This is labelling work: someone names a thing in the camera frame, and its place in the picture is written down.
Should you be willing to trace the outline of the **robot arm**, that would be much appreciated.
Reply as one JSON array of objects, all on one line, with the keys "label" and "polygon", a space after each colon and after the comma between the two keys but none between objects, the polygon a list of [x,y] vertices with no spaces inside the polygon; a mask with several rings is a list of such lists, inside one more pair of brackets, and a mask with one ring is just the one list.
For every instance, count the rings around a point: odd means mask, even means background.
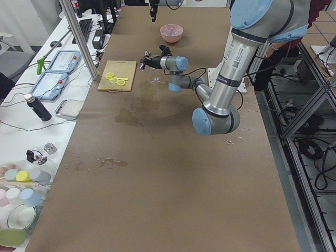
[{"label": "robot arm", "polygon": [[149,0],[151,21],[153,23],[156,21],[159,6],[168,7],[170,10],[176,11],[183,5],[183,3],[183,0]]},{"label": "robot arm", "polygon": [[303,37],[308,29],[310,1],[234,1],[230,10],[233,36],[213,88],[200,77],[183,72],[188,60],[181,56],[144,56],[142,65],[169,70],[169,91],[192,89],[202,101],[194,110],[192,122],[200,135],[235,131],[240,116],[231,101],[256,49],[265,42],[288,42]]}]

